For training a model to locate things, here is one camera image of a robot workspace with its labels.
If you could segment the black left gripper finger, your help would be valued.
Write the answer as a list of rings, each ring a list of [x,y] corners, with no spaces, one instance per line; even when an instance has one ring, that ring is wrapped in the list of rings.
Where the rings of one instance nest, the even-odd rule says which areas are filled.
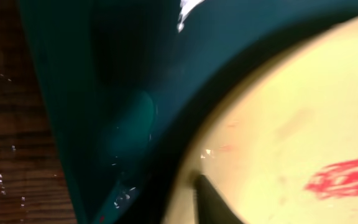
[[[227,206],[205,175],[197,176],[194,189],[199,224],[244,224]]]

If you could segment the yellow plate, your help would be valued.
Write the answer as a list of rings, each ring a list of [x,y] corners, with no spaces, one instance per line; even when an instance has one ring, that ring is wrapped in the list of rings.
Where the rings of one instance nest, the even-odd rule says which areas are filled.
[[[186,151],[164,223],[198,223],[199,174],[243,223],[358,224],[358,17],[230,92]]]

